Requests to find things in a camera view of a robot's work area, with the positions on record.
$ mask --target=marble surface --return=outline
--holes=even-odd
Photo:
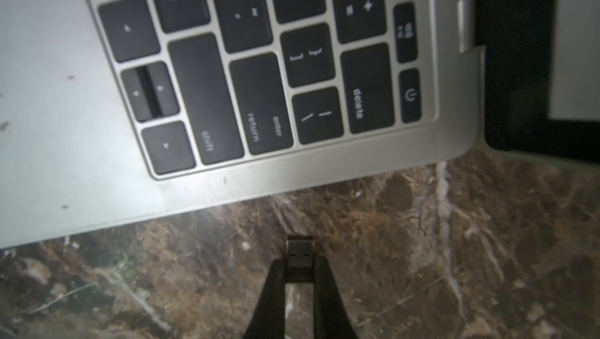
[[[0,253],[0,338],[241,338],[311,234],[360,338],[599,338],[600,174],[481,151]],[[311,285],[287,288],[310,338]]]

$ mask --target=shift key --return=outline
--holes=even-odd
[[[202,162],[243,157],[215,36],[209,33],[174,41],[169,54]]]
[[[275,54],[234,61],[229,69],[250,152],[290,148],[292,131]]]

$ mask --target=power button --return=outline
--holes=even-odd
[[[400,73],[400,110],[404,123],[416,122],[421,118],[421,84],[416,68]]]

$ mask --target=silver laptop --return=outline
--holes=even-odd
[[[461,155],[458,0],[0,0],[0,248]]]

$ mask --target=arrow key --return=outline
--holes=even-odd
[[[185,125],[173,122],[142,130],[152,168],[157,175],[196,167]]]
[[[137,121],[145,122],[160,116],[160,109],[154,106],[152,101],[152,93],[148,93],[145,89],[147,80],[143,75],[143,67],[123,71],[121,79],[129,98],[131,110]]]
[[[120,0],[104,4],[98,8],[98,13],[117,62],[160,51],[146,0]]]
[[[161,115],[168,117],[179,113],[179,105],[177,105],[177,98],[175,98],[175,92],[173,92],[167,65],[163,62],[156,62],[147,65],[146,70],[150,76]]]

